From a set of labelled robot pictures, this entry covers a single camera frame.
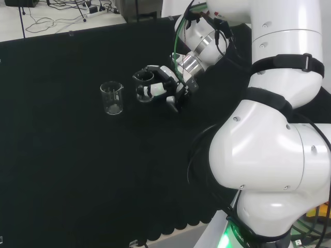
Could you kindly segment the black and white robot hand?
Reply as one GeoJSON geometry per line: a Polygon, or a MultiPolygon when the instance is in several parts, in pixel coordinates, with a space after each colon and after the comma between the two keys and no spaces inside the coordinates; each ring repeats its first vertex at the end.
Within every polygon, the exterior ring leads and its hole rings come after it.
{"type": "Polygon", "coordinates": [[[148,103],[153,100],[165,99],[168,106],[179,113],[189,97],[199,87],[195,78],[184,72],[180,80],[176,73],[166,66],[149,65],[136,72],[132,79],[136,84],[137,100],[148,103]]]}

